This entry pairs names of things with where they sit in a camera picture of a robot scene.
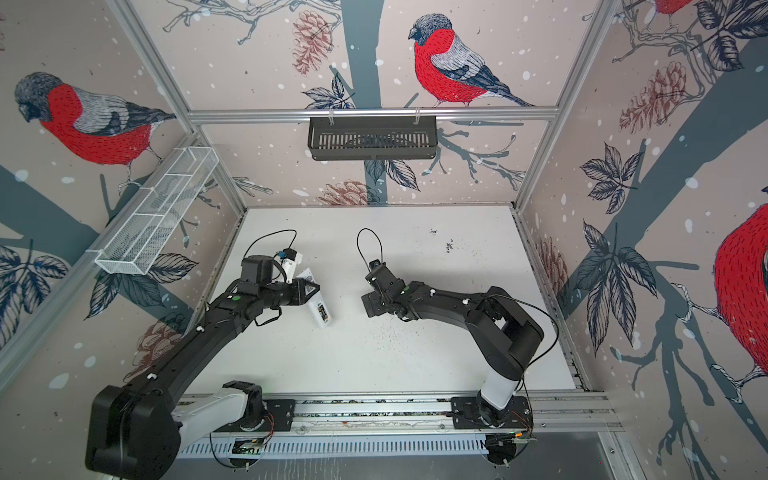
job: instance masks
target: bird wing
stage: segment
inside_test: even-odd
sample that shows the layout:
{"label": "bird wing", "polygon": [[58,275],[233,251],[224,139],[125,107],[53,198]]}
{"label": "bird wing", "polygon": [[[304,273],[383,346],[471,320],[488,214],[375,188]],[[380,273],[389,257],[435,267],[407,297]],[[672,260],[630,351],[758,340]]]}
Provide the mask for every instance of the bird wing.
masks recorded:
{"label": "bird wing", "polygon": [[83,107],[83,113],[74,122],[75,130],[98,136],[112,136],[124,131],[130,115],[123,98],[92,94],[77,87],[73,89]]}
{"label": "bird wing", "polygon": [[464,45],[456,34],[453,35],[451,48],[445,53],[433,55],[430,60],[443,75],[464,84],[471,84],[469,80],[485,67],[485,60],[480,54]]}

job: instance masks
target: bullfinch illustration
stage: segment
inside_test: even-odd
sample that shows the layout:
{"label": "bullfinch illustration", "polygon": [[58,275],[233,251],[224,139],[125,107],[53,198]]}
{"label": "bullfinch illustration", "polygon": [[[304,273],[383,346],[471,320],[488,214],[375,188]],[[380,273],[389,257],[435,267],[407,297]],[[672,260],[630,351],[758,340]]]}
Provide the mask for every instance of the bullfinch illustration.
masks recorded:
{"label": "bullfinch illustration", "polygon": [[688,302],[684,322],[690,319],[692,309],[714,316],[728,326],[752,356],[755,366],[741,380],[735,380],[722,366],[711,366],[733,384],[736,396],[729,400],[742,403],[744,385],[768,376],[768,204],[760,206],[723,240],[715,256],[714,276],[716,308],[696,305],[684,285],[673,285],[683,290]]}
{"label": "bullfinch illustration", "polygon": [[469,49],[453,31],[448,17],[439,13],[424,15],[413,24],[409,39],[415,41],[416,77],[437,98],[469,106],[476,98],[502,97],[522,107],[532,107],[515,97],[485,65],[483,58]]}
{"label": "bullfinch illustration", "polygon": [[118,192],[128,184],[138,185],[131,179],[131,162],[144,150],[154,153],[149,139],[155,128],[176,118],[116,95],[93,94],[73,87],[42,71],[21,79],[15,98],[27,122],[37,118],[43,128],[83,160],[125,165],[128,179]]}

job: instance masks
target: white tabletop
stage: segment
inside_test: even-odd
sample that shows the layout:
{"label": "white tabletop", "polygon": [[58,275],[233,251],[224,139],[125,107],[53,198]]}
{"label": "white tabletop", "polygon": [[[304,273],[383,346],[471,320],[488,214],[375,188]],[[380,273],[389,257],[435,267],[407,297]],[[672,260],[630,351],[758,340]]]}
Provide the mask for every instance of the white tabletop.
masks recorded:
{"label": "white tabletop", "polygon": [[[403,322],[385,314],[368,318],[361,295],[371,291],[355,245],[368,227],[381,238],[384,261],[406,283],[420,280],[441,290],[485,292],[500,286],[511,296],[545,307],[507,207],[350,207],[249,210],[214,298],[240,276],[240,261],[256,238],[293,228],[303,254],[297,272],[309,267],[320,284],[333,321],[320,329],[307,306],[283,308],[268,326],[251,324],[192,382],[188,393],[211,393],[230,380],[261,385],[266,393],[458,392],[477,390],[487,363],[465,329],[422,319]],[[250,254],[272,255],[292,234],[258,242]],[[368,261],[379,256],[376,238],[360,238]],[[542,313],[525,307],[545,339],[554,328]],[[263,322],[273,315],[265,310]],[[560,346],[526,374],[531,390],[573,389]]]}

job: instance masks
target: pine cone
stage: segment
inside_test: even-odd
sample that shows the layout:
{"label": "pine cone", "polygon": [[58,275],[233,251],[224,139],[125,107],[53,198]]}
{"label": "pine cone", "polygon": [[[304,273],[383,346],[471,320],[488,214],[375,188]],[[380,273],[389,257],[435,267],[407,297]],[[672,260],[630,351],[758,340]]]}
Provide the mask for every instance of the pine cone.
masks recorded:
{"label": "pine cone", "polygon": [[547,240],[538,239],[538,255],[541,258],[541,264],[544,265],[544,271],[552,284],[554,294],[558,301],[565,301],[565,284],[568,282],[568,266],[565,265],[565,257],[560,250],[552,244],[552,237]]}
{"label": "pine cone", "polygon": [[331,29],[328,22],[318,13],[305,10],[299,13],[299,19],[293,24],[293,67],[306,77],[310,69],[317,70],[328,58],[331,45]]}
{"label": "pine cone", "polygon": [[629,108],[621,111],[619,131],[630,128],[632,134],[661,125],[672,110],[683,101],[686,72],[679,61],[670,64],[648,78],[648,85],[629,101]]}
{"label": "pine cone", "polygon": [[[172,313],[171,315],[182,317],[182,319],[184,317],[176,313]],[[168,317],[169,316],[166,316],[163,320],[168,321]],[[123,378],[123,381],[127,382],[139,372],[143,372],[152,365],[152,362],[159,359],[161,355],[170,350],[179,340],[181,340],[181,333],[174,330],[172,326],[168,326],[166,323],[158,320],[144,332],[144,335],[139,337],[138,344],[136,345],[137,352],[134,355],[133,362],[136,368],[131,370]]]}
{"label": "pine cone", "polygon": [[365,185],[356,180],[345,180],[343,184],[327,184],[323,189],[323,196],[317,197],[321,204],[342,206],[342,205],[367,205],[369,203],[378,203],[379,199]]}

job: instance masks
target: bird wallpaper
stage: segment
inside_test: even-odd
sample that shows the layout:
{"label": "bird wallpaper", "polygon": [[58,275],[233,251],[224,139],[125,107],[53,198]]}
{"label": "bird wallpaper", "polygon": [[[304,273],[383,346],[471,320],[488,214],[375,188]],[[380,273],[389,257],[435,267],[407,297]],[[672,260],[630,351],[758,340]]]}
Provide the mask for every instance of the bird wallpaper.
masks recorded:
{"label": "bird wallpaper", "polygon": [[649,478],[768,465],[768,9],[623,0],[524,209]]}

